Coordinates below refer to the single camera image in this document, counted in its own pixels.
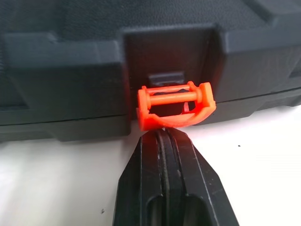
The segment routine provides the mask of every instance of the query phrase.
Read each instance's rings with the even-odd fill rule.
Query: black plastic tool
[[[119,179],[113,226],[238,226],[215,171],[177,129],[144,134]]]

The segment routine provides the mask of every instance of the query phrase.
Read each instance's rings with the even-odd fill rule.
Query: black plastic case
[[[127,135],[160,74],[211,82],[203,123],[301,104],[301,0],[2,0],[0,38],[0,141]]]

